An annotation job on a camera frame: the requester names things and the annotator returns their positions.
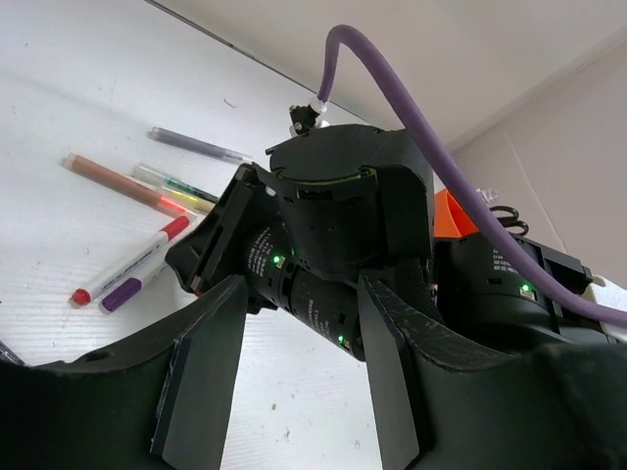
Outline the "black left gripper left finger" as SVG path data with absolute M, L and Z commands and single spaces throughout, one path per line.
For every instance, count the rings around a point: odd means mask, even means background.
M 5 469 L 217 469 L 248 287 L 185 308 L 72 362 L 1 366 Z

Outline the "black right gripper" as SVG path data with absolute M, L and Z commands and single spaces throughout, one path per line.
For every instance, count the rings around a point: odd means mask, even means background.
M 245 243 L 253 230 L 274 219 L 274 200 L 259 179 L 263 169 L 242 164 L 213 210 L 168 250 L 166 262 L 180 287 L 204 294 L 245 270 Z

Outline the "white marker purple cap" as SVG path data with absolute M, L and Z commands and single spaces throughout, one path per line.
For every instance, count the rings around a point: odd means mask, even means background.
M 127 278 L 102 300 L 100 310 L 105 314 L 116 311 L 139 293 L 141 289 L 142 282 L 139 279 L 135 277 Z

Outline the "black handled scissors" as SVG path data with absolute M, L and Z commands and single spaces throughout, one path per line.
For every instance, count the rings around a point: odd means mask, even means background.
M 505 229 L 517 229 L 517 234 L 526 236 L 529 233 L 529 225 L 520 218 L 519 211 L 510 206 L 493 206 L 490 211 Z

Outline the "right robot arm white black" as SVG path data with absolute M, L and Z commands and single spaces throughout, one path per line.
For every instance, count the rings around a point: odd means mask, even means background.
M 607 344 L 599 322 L 551 300 L 478 231 L 434 233 L 433 173 L 404 130 L 345 124 L 239 167 L 213 211 L 168 252 L 186 292 L 231 275 L 247 309 L 282 309 L 363 359 L 361 276 L 463 336 L 504 353 Z

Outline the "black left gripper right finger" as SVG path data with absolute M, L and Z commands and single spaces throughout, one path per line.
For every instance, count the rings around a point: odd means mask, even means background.
M 626 349 L 476 344 L 362 277 L 359 315 L 387 469 L 622 469 Z

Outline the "white marker red cap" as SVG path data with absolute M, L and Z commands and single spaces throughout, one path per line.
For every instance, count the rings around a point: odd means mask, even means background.
M 77 307 L 87 306 L 95 299 L 101 297 L 135 267 L 180 234 L 191 222 L 192 220 L 187 215 L 179 216 L 141 244 L 130 249 L 127 253 L 119 255 L 111 265 L 102 269 L 92 279 L 76 288 L 69 298 L 70 304 Z

